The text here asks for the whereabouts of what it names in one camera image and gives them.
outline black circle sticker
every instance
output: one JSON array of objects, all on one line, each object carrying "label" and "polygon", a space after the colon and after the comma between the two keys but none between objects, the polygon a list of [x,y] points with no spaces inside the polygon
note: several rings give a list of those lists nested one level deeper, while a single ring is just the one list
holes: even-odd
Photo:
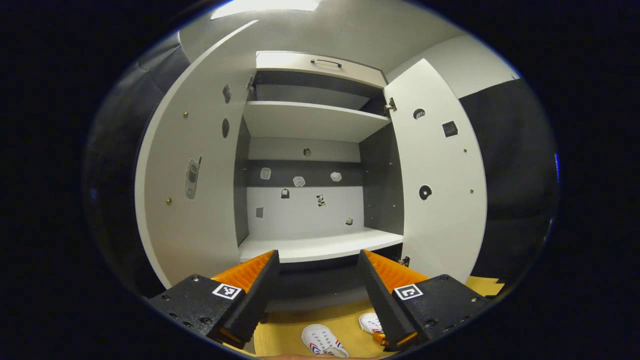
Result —
[{"label": "black circle sticker", "polygon": [[222,137],[226,139],[227,135],[229,135],[229,120],[225,118],[225,120],[222,120]]},{"label": "black circle sticker", "polygon": [[418,194],[420,195],[420,199],[426,200],[429,197],[429,195],[432,194],[431,188],[428,187],[427,185],[422,185],[420,187],[420,191]]},{"label": "black circle sticker", "polygon": [[416,109],[413,112],[413,118],[415,120],[418,120],[419,118],[423,117],[424,115],[426,115],[426,113],[424,112],[424,109]]}]

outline person's feet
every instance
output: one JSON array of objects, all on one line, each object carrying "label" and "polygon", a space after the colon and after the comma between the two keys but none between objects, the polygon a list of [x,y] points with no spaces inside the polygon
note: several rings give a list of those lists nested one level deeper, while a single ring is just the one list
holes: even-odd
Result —
[{"label": "person's feet", "polygon": [[302,342],[314,355],[331,354],[337,357],[349,357],[349,353],[331,330],[318,323],[309,325],[302,330]]},{"label": "person's feet", "polygon": [[384,332],[376,313],[363,314],[358,322],[360,323],[360,328],[369,334],[373,334],[374,332]]}]

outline ceiling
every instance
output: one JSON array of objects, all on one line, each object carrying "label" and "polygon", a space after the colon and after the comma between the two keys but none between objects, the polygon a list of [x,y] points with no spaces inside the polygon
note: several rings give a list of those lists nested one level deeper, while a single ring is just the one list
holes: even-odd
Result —
[{"label": "ceiling", "polygon": [[334,56],[390,72],[439,42],[464,35],[457,26],[400,0],[322,0],[315,11],[268,10],[209,20],[211,12],[180,30],[189,60],[240,26],[258,19],[257,50]]}]

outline square sticker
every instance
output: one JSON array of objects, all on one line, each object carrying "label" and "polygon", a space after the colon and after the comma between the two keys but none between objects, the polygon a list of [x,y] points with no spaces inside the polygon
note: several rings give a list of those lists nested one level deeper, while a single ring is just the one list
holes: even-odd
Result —
[{"label": "square sticker", "polygon": [[395,288],[394,291],[400,300],[409,300],[422,295],[422,291],[415,284]]},{"label": "square sticker", "polygon": [[242,289],[235,286],[220,284],[213,292],[213,295],[223,297],[225,299],[233,300],[240,293]]}]

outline cabinet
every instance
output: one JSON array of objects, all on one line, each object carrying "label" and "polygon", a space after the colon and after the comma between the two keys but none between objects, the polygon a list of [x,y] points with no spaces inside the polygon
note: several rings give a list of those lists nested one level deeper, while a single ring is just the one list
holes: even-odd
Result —
[{"label": "cabinet", "polygon": [[[483,238],[486,185],[475,134],[446,82],[426,60],[387,84],[352,61],[247,49],[251,24],[191,64],[145,133],[136,215],[163,284],[271,249],[291,271],[320,271],[318,262],[391,248],[427,276],[465,282]],[[378,144],[388,151],[362,152]],[[246,204],[237,201],[242,186]]]}]

